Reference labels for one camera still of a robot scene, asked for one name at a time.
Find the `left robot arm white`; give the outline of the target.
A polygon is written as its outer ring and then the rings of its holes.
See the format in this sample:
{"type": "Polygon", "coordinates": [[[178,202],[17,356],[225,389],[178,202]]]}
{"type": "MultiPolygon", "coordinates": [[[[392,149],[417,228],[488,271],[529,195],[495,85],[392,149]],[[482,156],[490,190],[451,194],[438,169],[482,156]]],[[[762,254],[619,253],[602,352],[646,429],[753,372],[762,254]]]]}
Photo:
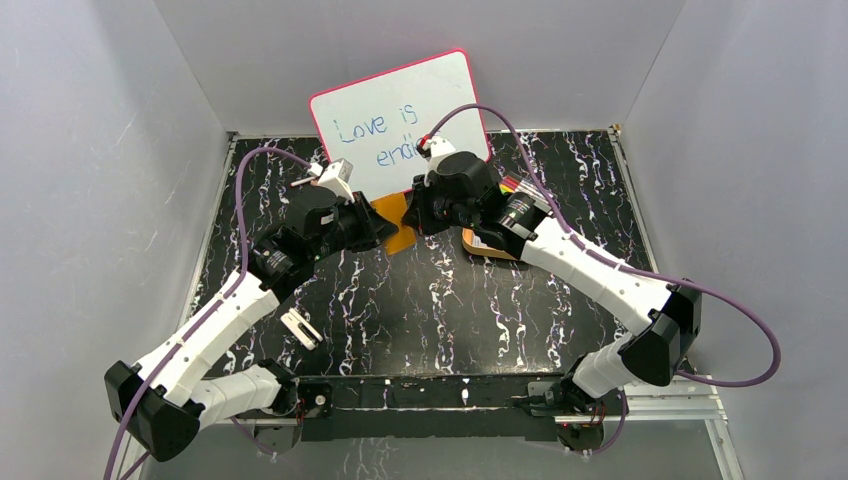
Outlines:
{"type": "Polygon", "coordinates": [[[249,242],[246,269],[232,272],[159,347],[132,365],[117,361],[106,371],[113,418],[165,462],[223,418],[254,409],[290,414],[299,402],[296,376],[272,359],[216,380],[204,376],[237,339],[310,280],[320,260],[374,249],[397,231],[360,192],[346,200],[323,187],[296,190],[281,221],[249,242]]]}

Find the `orange leather card holder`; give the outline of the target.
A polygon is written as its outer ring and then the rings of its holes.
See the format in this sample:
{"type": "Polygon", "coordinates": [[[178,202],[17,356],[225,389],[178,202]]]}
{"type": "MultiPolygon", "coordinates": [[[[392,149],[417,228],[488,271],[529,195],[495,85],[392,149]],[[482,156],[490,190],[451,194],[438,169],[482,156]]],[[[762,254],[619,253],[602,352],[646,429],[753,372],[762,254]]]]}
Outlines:
{"type": "Polygon", "coordinates": [[[408,210],[408,203],[404,192],[386,195],[371,202],[375,211],[385,220],[391,222],[398,231],[392,234],[385,242],[388,255],[397,254],[416,242],[415,231],[403,224],[402,218],[408,210]]]}

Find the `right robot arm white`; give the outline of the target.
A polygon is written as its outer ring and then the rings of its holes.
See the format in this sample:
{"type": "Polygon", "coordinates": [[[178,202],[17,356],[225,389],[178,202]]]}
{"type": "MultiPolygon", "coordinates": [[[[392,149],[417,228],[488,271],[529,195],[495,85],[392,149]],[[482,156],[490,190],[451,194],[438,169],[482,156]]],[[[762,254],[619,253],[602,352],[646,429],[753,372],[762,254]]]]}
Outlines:
{"type": "Polygon", "coordinates": [[[623,337],[584,355],[564,375],[564,403],[577,414],[633,381],[669,385],[696,336],[697,291],[627,272],[622,260],[564,231],[546,201],[502,191],[491,166],[470,152],[450,154],[414,177],[403,222],[424,235],[470,229],[486,245],[560,278],[625,327],[623,337]]]}

